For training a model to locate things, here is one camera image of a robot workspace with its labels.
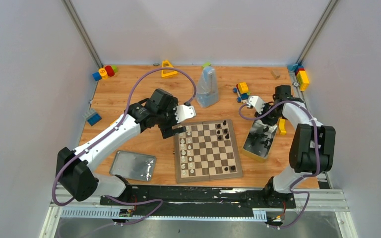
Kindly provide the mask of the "silver metal tin box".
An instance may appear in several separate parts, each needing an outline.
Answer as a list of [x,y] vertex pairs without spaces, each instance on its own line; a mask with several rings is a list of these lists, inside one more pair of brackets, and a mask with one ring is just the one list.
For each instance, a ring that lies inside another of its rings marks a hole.
[[261,120],[255,120],[244,142],[242,154],[258,162],[266,161],[277,129],[276,124],[267,125]]

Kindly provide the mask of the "wooden chess board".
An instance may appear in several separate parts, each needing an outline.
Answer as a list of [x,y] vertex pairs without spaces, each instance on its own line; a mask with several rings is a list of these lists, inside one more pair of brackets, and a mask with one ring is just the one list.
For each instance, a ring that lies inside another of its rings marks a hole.
[[234,179],[243,168],[231,119],[189,122],[174,127],[176,182]]

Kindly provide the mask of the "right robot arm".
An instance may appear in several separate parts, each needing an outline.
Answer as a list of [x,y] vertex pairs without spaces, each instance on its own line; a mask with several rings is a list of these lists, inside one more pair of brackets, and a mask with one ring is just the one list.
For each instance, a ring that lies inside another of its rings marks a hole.
[[266,205],[276,207],[282,201],[289,201],[293,188],[306,178],[316,177],[332,168],[336,131],[313,117],[304,101],[292,96],[289,85],[275,88],[272,104],[258,96],[251,96],[249,104],[255,108],[256,118],[263,124],[273,125],[282,118],[295,129],[289,166],[271,177],[263,190]]

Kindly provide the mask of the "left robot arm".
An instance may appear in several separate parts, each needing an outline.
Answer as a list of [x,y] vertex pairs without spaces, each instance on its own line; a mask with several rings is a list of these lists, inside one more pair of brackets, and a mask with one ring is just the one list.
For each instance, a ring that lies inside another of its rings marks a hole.
[[189,102],[180,105],[176,97],[156,89],[149,99],[128,106],[111,126],[90,141],[73,150],[61,149],[57,155],[56,182],[79,202],[97,195],[111,196],[120,205],[126,205],[132,199],[127,181],[120,176],[95,174],[98,166],[146,129],[158,126],[162,137],[169,138],[184,132],[186,128],[178,125],[195,116]]

